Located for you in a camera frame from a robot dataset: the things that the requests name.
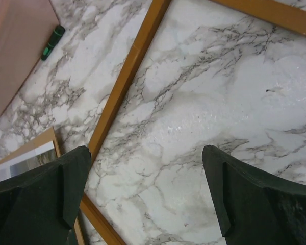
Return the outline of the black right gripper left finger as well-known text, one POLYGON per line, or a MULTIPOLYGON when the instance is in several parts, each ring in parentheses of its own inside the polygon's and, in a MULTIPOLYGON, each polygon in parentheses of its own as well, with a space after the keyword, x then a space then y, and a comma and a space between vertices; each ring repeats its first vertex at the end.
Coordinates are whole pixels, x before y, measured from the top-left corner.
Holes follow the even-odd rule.
POLYGON ((79 146, 0 182, 0 244, 76 244, 91 153, 79 146))

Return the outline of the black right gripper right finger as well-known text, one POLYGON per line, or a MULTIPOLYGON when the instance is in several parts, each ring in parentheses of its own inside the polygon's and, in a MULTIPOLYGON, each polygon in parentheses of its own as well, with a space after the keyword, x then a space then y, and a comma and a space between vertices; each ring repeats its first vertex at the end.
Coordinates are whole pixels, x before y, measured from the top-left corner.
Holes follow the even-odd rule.
POLYGON ((306 185, 206 145, 202 162, 227 244, 306 244, 306 185))

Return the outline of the flower field photo print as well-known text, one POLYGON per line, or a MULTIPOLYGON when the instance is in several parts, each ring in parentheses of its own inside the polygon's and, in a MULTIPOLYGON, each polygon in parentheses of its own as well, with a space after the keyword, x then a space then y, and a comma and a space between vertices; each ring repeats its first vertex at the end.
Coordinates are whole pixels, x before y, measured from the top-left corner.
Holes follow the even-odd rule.
POLYGON ((33 150, 0 164, 0 182, 47 164, 56 158, 57 153, 54 142, 49 141, 33 150))

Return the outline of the brown frame backing board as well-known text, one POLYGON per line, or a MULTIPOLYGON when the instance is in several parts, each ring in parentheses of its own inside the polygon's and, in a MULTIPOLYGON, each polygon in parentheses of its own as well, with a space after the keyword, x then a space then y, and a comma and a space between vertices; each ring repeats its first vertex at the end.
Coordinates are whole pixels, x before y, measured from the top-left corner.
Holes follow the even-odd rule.
MULTIPOLYGON (((0 160, 0 165, 13 159, 16 157, 21 156, 22 154, 25 154, 26 152, 29 152, 31 150, 34 150, 35 148, 38 148, 48 142, 52 141, 54 145, 55 152, 57 154, 57 157, 61 156, 61 151, 59 149, 59 144, 57 141, 57 137, 54 131, 54 127, 50 127, 43 133, 39 134, 29 142, 25 143, 23 146, 15 150, 14 152, 11 152, 9 155, 7 155, 5 158, 0 160)), ((83 234, 81 231, 81 226, 79 223, 79 219, 76 218, 75 223, 74 223, 74 232, 75 232, 75 237, 77 240, 77 244, 85 244, 83 234)))

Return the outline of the brown wooden picture frame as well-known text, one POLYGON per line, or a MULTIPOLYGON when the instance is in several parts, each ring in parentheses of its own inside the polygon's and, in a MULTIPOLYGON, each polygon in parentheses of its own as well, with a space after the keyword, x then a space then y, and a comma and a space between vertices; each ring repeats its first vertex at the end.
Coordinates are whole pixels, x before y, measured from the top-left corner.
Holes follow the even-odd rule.
MULTIPOLYGON (((217 1, 218 4, 306 36, 306 11, 277 1, 217 1)), ((170 1, 152 1, 119 76, 89 140, 88 148, 94 162, 116 118, 143 58, 170 5, 170 1)), ((109 224, 85 194, 80 210, 107 244, 124 244, 124 240, 109 224)))

